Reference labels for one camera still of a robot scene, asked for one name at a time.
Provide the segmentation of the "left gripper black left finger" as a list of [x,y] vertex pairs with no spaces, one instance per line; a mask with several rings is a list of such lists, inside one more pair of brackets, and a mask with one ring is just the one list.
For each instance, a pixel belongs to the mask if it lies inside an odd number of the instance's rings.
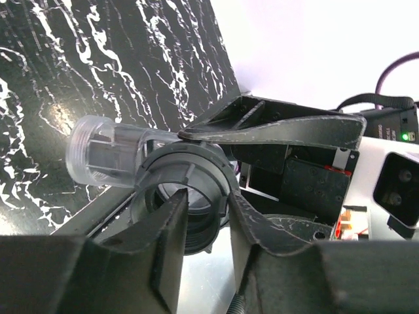
[[73,235],[1,238],[2,313],[175,313],[188,192],[95,243]]

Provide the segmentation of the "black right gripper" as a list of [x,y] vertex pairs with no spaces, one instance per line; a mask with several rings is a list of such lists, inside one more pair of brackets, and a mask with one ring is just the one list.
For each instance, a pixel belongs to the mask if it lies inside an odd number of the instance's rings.
[[330,239],[366,124],[362,116],[240,96],[178,136],[216,143],[239,163],[244,196],[272,223],[264,239],[311,243]]

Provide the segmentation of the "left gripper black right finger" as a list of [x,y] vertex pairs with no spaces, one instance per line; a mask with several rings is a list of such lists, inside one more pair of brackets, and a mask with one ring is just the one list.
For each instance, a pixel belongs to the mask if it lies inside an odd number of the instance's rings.
[[248,313],[417,313],[418,243],[313,241],[232,192],[236,290]]

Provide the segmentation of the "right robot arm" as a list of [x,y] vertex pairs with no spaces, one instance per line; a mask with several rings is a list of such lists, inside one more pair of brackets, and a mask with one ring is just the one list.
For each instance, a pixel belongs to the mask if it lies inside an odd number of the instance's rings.
[[331,239],[418,239],[418,117],[408,97],[361,94],[335,109],[239,96],[179,132],[226,148],[245,198],[308,218]]

